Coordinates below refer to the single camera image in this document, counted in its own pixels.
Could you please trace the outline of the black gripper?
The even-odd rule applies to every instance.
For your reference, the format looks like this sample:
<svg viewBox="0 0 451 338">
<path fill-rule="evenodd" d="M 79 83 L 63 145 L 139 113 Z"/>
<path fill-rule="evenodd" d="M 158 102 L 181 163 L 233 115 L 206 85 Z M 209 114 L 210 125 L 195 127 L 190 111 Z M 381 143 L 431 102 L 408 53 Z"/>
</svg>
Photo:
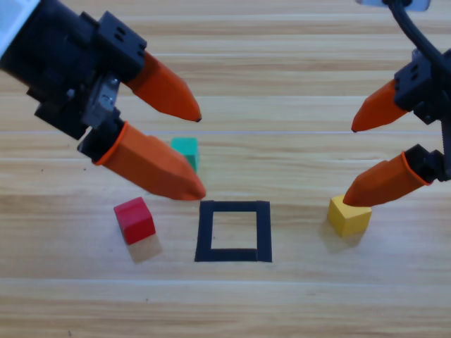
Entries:
<svg viewBox="0 0 451 338">
<path fill-rule="evenodd" d="M 122 128 L 114 106 L 119 78 L 98 45 L 98 28 L 60 1 L 41 1 L 1 57 L 1 69 L 38 101 L 35 116 L 73 139 L 91 127 L 113 140 Z"/>
<path fill-rule="evenodd" d="M 368 96 L 352 122 L 361 132 L 388 125 L 412 112 L 427 125 L 440 120 L 443 151 L 417 144 L 357 176 L 343 202 L 372 207 L 397 200 L 434 181 L 450 180 L 450 76 L 417 56 L 394 78 Z"/>
</svg>

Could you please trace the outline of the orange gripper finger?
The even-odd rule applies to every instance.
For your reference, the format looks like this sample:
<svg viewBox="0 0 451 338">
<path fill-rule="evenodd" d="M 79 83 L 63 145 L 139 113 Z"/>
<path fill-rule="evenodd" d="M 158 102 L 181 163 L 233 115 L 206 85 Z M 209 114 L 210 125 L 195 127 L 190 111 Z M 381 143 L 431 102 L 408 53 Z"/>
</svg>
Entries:
<svg viewBox="0 0 451 338">
<path fill-rule="evenodd" d="M 147 41 L 110 12 L 98 21 L 96 40 L 110 69 L 135 96 L 160 113 L 183 120 L 202 119 L 186 82 L 147 51 Z"/>
<path fill-rule="evenodd" d="M 160 139 L 117 120 L 92 130 L 78 151 L 145 191 L 173 200 L 201 200 L 206 190 L 187 159 Z"/>
</svg>

